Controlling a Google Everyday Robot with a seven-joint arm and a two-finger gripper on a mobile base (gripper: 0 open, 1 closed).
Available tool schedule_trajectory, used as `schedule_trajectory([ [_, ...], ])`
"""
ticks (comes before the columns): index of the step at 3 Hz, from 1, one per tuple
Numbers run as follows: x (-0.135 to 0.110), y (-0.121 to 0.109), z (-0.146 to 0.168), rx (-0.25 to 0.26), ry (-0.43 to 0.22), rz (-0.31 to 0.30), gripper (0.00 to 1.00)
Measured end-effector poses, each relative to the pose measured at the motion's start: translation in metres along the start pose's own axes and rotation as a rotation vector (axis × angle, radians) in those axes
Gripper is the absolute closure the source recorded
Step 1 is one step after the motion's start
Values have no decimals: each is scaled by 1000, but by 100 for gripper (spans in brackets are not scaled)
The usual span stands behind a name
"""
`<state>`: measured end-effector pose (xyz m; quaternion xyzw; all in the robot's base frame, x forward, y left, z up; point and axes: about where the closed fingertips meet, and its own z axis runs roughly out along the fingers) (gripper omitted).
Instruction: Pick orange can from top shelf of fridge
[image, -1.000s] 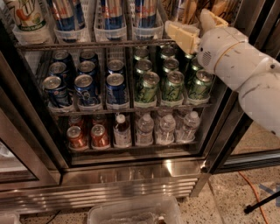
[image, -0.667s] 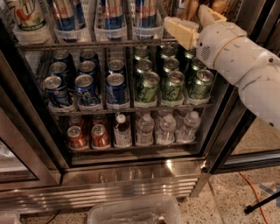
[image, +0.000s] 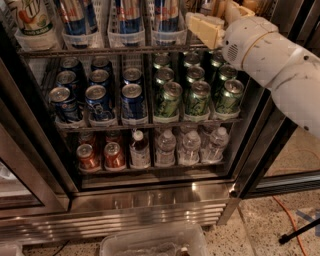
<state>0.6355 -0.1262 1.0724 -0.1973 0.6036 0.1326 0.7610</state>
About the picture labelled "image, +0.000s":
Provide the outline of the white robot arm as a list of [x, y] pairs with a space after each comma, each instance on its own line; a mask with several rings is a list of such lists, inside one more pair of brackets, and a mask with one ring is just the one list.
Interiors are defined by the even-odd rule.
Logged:
[[276, 25], [237, 4], [220, 19], [186, 14], [187, 28], [209, 49], [271, 91], [277, 108], [320, 138], [320, 59], [282, 36]]

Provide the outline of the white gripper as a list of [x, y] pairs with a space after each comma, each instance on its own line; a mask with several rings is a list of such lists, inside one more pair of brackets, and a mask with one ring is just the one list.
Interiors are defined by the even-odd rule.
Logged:
[[225, 20], [232, 23], [226, 32], [224, 20], [201, 13], [188, 12], [186, 25], [211, 50], [221, 47], [223, 43], [224, 59], [237, 70], [242, 70], [244, 58], [254, 43], [268, 33], [278, 32], [276, 25], [254, 15], [252, 10], [227, 0]]

